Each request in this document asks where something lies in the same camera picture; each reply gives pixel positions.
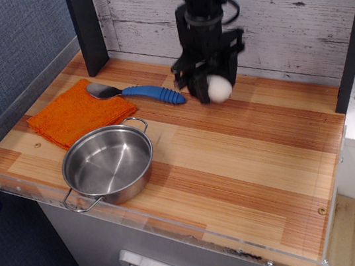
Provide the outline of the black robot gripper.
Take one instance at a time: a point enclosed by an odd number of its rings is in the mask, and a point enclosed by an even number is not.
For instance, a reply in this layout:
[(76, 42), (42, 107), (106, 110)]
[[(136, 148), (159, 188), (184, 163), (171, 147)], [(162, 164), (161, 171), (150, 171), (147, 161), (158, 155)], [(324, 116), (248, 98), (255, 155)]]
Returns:
[(242, 28), (222, 31), (221, 21), (192, 21), (185, 4), (175, 11), (182, 54), (172, 65), (175, 84), (202, 104), (209, 104), (207, 74), (220, 75), (234, 86), (238, 54), (244, 50)]

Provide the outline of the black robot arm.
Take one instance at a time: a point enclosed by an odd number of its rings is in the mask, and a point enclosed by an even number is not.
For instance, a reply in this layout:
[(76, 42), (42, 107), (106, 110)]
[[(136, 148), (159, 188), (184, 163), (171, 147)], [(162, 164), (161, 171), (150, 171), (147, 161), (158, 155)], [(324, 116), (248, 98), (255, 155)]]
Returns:
[(240, 14), (235, 0), (184, 0), (175, 11), (182, 54), (172, 65), (178, 88), (186, 87), (201, 103), (208, 95), (208, 76), (216, 75), (233, 87), (238, 54), (245, 49), (242, 28), (223, 32)]

